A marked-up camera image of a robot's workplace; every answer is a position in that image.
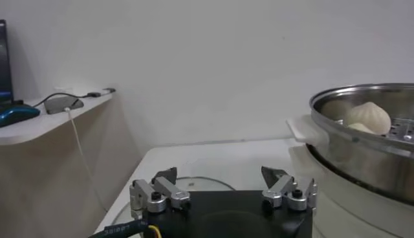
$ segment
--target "computer mouse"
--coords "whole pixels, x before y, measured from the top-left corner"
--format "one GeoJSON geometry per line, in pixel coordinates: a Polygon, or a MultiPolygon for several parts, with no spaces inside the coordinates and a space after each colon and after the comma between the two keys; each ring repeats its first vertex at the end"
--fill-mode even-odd
{"type": "Polygon", "coordinates": [[[40,115],[40,110],[25,104],[0,105],[0,127],[22,122],[40,115]]]}

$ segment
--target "white pot handle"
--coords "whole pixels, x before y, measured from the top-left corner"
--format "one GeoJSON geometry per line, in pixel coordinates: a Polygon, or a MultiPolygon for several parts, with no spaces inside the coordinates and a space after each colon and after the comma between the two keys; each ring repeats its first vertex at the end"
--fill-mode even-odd
{"type": "Polygon", "coordinates": [[[309,114],[288,119],[286,123],[298,142],[312,146],[329,143],[328,133],[316,125],[309,114]]]}

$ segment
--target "white steamed bun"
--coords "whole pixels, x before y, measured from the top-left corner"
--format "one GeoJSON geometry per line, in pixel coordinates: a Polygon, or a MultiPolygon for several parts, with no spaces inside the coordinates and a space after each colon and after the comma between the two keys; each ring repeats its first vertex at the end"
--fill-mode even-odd
{"type": "Polygon", "coordinates": [[[345,115],[345,124],[360,123],[377,135],[384,135],[391,129],[388,113],[373,102],[367,102],[352,108],[345,115]]]}
{"type": "Polygon", "coordinates": [[[354,123],[354,124],[348,125],[348,127],[358,130],[358,131],[375,134],[372,130],[368,129],[364,124],[361,124],[361,123],[354,123]]]}

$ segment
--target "white wall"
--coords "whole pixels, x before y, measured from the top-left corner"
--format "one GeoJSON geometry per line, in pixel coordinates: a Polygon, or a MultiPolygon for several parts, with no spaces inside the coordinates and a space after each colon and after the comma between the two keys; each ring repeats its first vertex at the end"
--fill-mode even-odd
{"type": "Polygon", "coordinates": [[[320,90],[414,82],[413,9],[410,0],[1,0],[0,18],[18,96],[112,85],[109,114],[125,123],[107,126],[124,125],[131,136],[116,139],[143,155],[288,136],[285,119],[320,90]]]}

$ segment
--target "white shelf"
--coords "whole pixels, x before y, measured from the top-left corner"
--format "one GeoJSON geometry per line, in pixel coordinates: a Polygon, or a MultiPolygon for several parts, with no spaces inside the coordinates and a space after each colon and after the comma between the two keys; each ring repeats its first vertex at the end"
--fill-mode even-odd
{"type": "MultiPolygon", "coordinates": [[[[76,118],[77,116],[103,104],[111,98],[112,94],[107,94],[99,98],[82,98],[84,106],[82,108],[72,110],[71,115],[73,118],[76,118]]],[[[33,140],[69,121],[67,113],[49,115],[46,113],[43,104],[42,106],[39,106],[38,109],[41,111],[39,116],[24,122],[18,122],[16,124],[0,128],[0,146],[19,144],[33,140]]]]}

